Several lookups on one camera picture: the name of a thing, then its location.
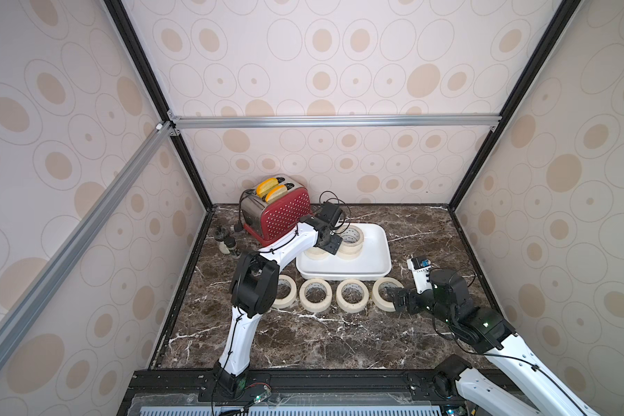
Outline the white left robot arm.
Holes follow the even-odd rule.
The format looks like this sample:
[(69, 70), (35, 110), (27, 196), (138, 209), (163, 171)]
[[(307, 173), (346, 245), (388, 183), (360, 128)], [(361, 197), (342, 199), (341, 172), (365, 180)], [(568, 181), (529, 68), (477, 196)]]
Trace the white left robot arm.
[(252, 343), (261, 318), (277, 298), (281, 270), (311, 248), (336, 254), (343, 241), (337, 230), (345, 217), (340, 208), (304, 216), (274, 243), (241, 255), (230, 287), (232, 323), (213, 368), (216, 385), (226, 395), (236, 397), (245, 389)]

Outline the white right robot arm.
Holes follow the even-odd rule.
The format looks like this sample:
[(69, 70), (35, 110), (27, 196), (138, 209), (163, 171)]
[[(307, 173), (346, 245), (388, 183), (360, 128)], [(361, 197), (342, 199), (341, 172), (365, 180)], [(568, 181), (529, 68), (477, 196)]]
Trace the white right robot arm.
[(485, 357), (528, 398), (523, 402), (490, 381), (470, 362), (450, 355), (434, 369), (433, 386), (443, 399), (460, 396), (491, 415), (593, 415), (586, 404), (537, 358), (525, 340), (496, 310), (475, 305), (464, 277), (446, 269), (413, 271), (415, 289), (389, 287), (398, 312), (428, 313), (443, 323), (468, 355)]

